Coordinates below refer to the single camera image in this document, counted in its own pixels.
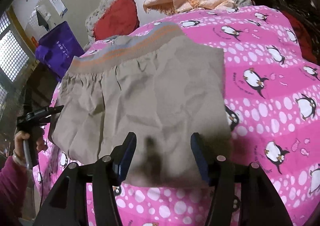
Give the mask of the magenta left sleeve forearm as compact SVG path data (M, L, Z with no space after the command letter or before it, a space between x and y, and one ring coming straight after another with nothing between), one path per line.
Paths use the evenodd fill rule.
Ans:
M27 188L27 171L10 156L1 169L1 225L22 225L22 207Z

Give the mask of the person left hand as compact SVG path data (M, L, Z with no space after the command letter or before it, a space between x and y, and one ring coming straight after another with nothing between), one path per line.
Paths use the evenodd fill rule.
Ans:
M40 137L36 141L36 149L37 152L46 151L48 149L48 146L46 145L44 141L44 130L42 128L36 128L35 131L40 134ZM16 133L14 138L14 157L13 160L16 164L21 166L23 169L26 168L26 162L25 162L25 156L24 156L24 150L23 150L23 142L28 140L30 137L30 134L19 131Z

